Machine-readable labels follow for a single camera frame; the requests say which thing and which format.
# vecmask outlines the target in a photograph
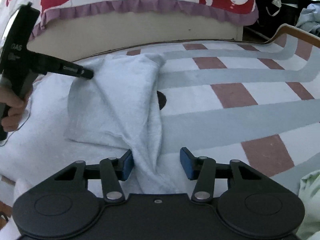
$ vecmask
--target white logo on device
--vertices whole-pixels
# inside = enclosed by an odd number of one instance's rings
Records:
[[[64,70],[73,71],[73,72],[78,72],[77,69],[74,69],[74,68],[71,68],[71,67],[66,67],[66,66],[64,66],[63,69],[64,69]]]

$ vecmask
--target wooden floor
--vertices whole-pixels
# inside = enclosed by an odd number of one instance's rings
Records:
[[[7,206],[0,201],[0,211],[4,212],[8,217],[10,217],[12,213],[12,207]],[[3,228],[5,224],[6,221],[3,218],[0,218],[0,229]]]

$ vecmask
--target black hole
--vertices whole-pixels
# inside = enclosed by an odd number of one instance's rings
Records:
[[[60,174],[55,180],[73,180],[76,174],[77,168],[73,167],[64,173]]]
[[[159,108],[161,110],[162,108],[164,108],[165,104],[167,103],[167,98],[163,93],[159,91],[157,91],[157,95],[158,95]]]
[[[240,166],[239,167],[242,179],[249,179],[249,180],[258,180],[261,179],[257,174],[249,171],[247,168]]]

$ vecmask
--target circular cover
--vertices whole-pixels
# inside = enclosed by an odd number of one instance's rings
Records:
[[[88,226],[98,213],[98,200],[90,191],[46,195],[27,192],[13,206],[19,230],[39,238],[75,234]]]
[[[230,227],[248,237],[273,239],[295,230],[304,218],[302,201],[293,193],[226,191],[218,213]]]

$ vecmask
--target silver screw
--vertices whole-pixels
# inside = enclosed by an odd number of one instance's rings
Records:
[[[210,197],[210,194],[205,191],[199,191],[195,193],[195,198],[199,200],[205,200],[205,199],[208,199],[209,197]]]
[[[110,200],[117,200],[117,199],[120,199],[121,197],[122,197],[122,193],[119,191],[111,191],[107,193],[107,198]]]

